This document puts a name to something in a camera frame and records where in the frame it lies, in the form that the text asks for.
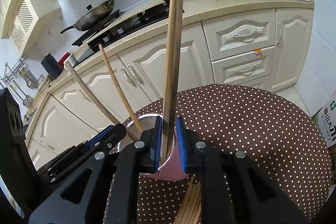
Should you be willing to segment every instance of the frying pan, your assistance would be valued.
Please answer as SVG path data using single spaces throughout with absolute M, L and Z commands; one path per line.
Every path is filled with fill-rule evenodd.
M 88 11 L 83 15 L 74 25 L 71 25 L 61 31 L 61 34 L 70 29 L 76 29 L 78 31 L 87 31 L 93 25 L 97 24 L 105 17 L 107 17 L 114 8 L 114 2 L 116 0 L 106 0 L 99 4 L 97 7 L 92 8 L 92 5 L 87 6 Z

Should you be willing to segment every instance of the metal bolt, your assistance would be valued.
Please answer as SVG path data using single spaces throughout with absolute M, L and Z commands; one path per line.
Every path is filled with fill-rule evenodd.
M 204 142 L 197 142 L 195 145 L 197 148 L 200 148 L 200 149 L 205 148 L 207 146 L 206 143 Z
M 104 157 L 105 157 L 105 154 L 104 154 L 104 152 L 101 152 L 101 151 L 95 153 L 95 155 L 94 155 L 94 158 L 95 158 L 96 160 L 101 160 L 101 159 L 103 159 Z
M 239 159 L 243 159 L 243 158 L 245 158 L 245 153 L 243 152 L 243 151 L 237 151 L 236 153 L 235 153 L 235 155 L 236 155 L 236 157 L 237 158 L 239 158 Z
M 137 141 L 134 143 L 135 148 L 143 148 L 145 143 L 143 141 Z

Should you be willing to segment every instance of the beige countertop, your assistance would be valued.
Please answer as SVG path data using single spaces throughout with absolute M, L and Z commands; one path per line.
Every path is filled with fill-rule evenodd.
M 297 0 L 184 0 L 182 25 L 185 26 L 202 20 L 241 12 L 274 8 L 314 9 L 314 0 L 310 0 L 310 2 Z M 132 47 L 157 35 L 163 34 L 167 32 L 167 29 L 168 19 L 147 26 L 107 46 L 105 48 L 106 55 L 109 58 L 112 55 L 115 55 L 129 47 Z M 86 41 L 74 53 L 76 58 L 79 58 L 81 54 L 87 49 L 87 43 L 89 41 L 90 40 Z M 77 65 L 75 69 L 78 74 L 81 74 L 102 61 L 103 58 L 101 54 L 97 52 L 90 58 Z M 73 79 L 73 77 L 71 76 L 70 72 L 68 70 L 64 70 L 56 80 L 49 84 L 43 93 L 39 93 L 37 95 L 38 100 L 35 99 L 36 103 L 31 107 L 32 109 L 37 108 L 37 110 L 27 129 L 26 144 L 29 142 L 37 118 L 40 115 L 48 97 L 71 79 Z

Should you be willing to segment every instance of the round table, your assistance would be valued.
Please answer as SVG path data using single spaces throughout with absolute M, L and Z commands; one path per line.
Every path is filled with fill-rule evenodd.
M 160 99 L 136 115 L 162 114 L 162 108 Z M 176 115 L 218 150 L 247 153 L 307 219 L 327 200 L 331 162 L 325 142 L 310 117 L 283 97 L 242 85 L 206 85 L 179 92 Z M 189 176 L 176 182 L 141 176 L 138 222 L 173 223 L 189 181 Z

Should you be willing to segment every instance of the floor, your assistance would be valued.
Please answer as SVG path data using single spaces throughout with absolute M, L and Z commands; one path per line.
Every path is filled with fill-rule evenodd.
M 301 108 L 306 114 L 311 117 L 311 114 L 308 112 L 304 102 L 302 101 L 300 95 L 296 91 L 295 87 L 291 87 L 289 89 L 280 91 L 277 93 L 277 95 L 280 95 L 281 97 L 284 97 L 285 99 L 291 101 L 292 103 L 296 104 L 299 108 Z

